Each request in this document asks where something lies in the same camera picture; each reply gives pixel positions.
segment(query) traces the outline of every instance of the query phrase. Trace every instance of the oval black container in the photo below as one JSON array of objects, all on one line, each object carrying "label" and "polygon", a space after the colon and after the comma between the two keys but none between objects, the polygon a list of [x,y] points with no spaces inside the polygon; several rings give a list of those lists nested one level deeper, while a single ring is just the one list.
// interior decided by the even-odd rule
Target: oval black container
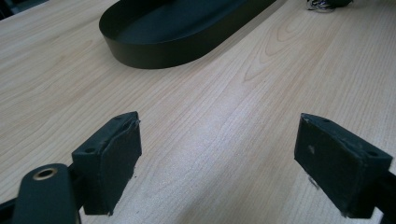
[{"label": "oval black container", "polygon": [[214,49],[275,0],[121,0],[99,21],[121,63],[158,69]]}]

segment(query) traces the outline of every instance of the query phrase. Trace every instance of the wooden table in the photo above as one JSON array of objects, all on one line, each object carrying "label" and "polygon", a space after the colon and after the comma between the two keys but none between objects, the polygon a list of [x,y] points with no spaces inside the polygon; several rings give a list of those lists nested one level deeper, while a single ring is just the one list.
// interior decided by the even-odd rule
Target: wooden table
[{"label": "wooden table", "polygon": [[114,216],[83,223],[378,223],[378,211],[341,217],[293,150],[305,112],[396,156],[395,0],[330,14],[278,0],[205,57],[161,70],[113,58],[98,22],[115,2],[50,0],[0,21],[1,202],[138,111],[136,178]]}]

